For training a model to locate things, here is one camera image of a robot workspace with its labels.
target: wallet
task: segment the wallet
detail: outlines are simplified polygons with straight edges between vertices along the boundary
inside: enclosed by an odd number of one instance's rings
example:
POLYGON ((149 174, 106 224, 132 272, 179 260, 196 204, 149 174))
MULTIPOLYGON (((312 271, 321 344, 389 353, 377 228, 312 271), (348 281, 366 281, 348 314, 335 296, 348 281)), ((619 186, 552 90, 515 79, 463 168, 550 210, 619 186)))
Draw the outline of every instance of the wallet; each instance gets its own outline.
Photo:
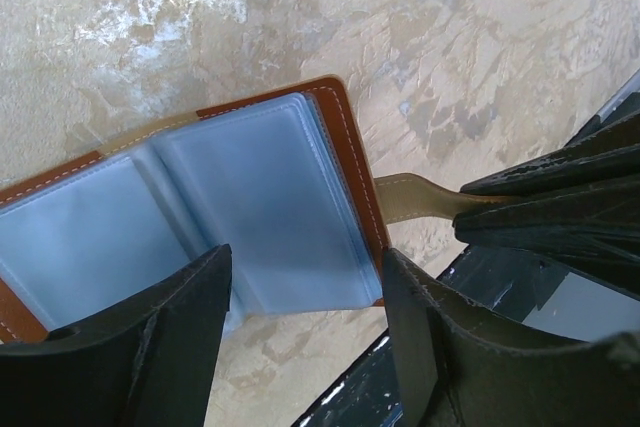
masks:
POLYGON ((222 244, 226 333, 380 304, 389 237, 340 79, 163 119, 0 191, 0 339, 41 341, 222 244))

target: worn floor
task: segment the worn floor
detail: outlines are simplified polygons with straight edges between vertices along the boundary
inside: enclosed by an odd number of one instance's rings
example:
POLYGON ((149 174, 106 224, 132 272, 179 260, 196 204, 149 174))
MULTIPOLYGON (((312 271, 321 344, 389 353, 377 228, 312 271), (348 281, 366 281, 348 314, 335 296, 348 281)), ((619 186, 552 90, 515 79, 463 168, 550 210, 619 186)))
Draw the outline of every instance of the worn floor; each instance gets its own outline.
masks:
MULTIPOLYGON (((560 146, 640 67, 640 0, 0 0, 0 183, 176 112, 320 74, 348 83, 375 175, 448 187, 560 146)), ((433 273, 445 223, 392 229, 433 273)), ((287 426, 383 312, 249 319, 208 426, 287 426)))

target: brown leather wallet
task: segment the brown leather wallet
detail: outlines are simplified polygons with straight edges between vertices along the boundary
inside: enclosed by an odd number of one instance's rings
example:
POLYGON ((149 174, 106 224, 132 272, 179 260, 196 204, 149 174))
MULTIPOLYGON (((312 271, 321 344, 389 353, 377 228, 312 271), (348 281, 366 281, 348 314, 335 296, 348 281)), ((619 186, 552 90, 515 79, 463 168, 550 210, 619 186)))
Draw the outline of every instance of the brown leather wallet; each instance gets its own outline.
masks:
MULTIPOLYGON (((25 197, 54 189, 56 185, 74 176, 82 176, 87 169, 95 169, 118 153, 132 149, 160 133, 181 129, 291 93, 306 94, 315 99, 321 124, 324 125, 326 136, 330 139, 331 154, 339 166, 362 236, 379 272, 382 254, 389 247, 389 236, 347 93, 340 79, 332 76, 151 123, 81 157, 0 191, 0 213, 2 209, 24 201, 25 197)), ((20 293, 9 288, 6 280, 0 280, 0 339, 4 342, 37 342, 44 339, 48 332, 43 322, 32 312, 33 309, 27 308, 21 300, 20 293)))

